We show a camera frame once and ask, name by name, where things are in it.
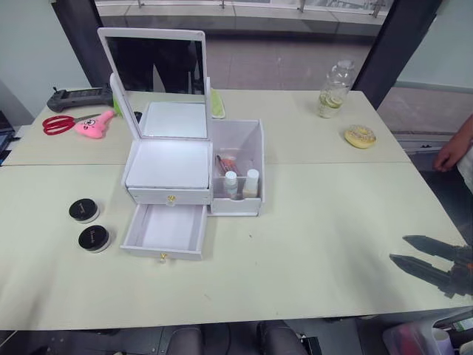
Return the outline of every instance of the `scissors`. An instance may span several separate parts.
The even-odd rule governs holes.
[[[69,131],[71,128],[73,128],[77,122],[84,121],[99,115],[100,113],[82,116],[79,118],[73,118],[72,116],[67,115],[49,117],[43,121],[43,132],[47,135],[60,135],[61,133]]]

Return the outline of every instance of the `person's hand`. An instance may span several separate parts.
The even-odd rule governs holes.
[[[470,144],[469,136],[455,135],[439,151],[434,161],[434,169],[448,172],[468,152]]]

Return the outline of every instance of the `drawer knob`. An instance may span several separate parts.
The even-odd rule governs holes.
[[[176,197],[174,195],[169,195],[166,201],[167,206],[174,206],[176,204]]]

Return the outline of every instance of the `wall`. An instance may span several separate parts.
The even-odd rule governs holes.
[[[0,109],[13,126],[27,123],[7,115],[18,102],[31,121],[53,86],[90,87],[49,0],[0,1],[0,79]]]

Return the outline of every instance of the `white bottle cap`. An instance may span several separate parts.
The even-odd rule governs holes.
[[[257,190],[258,189],[259,171],[256,169],[250,169],[246,173],[245,189]]]
[[[225,184],[227,186],[233,186],[233,185],[237,185],[238,184],[238,181],[237,181],[237,174],[236,172],[226,172],[225,173]]]

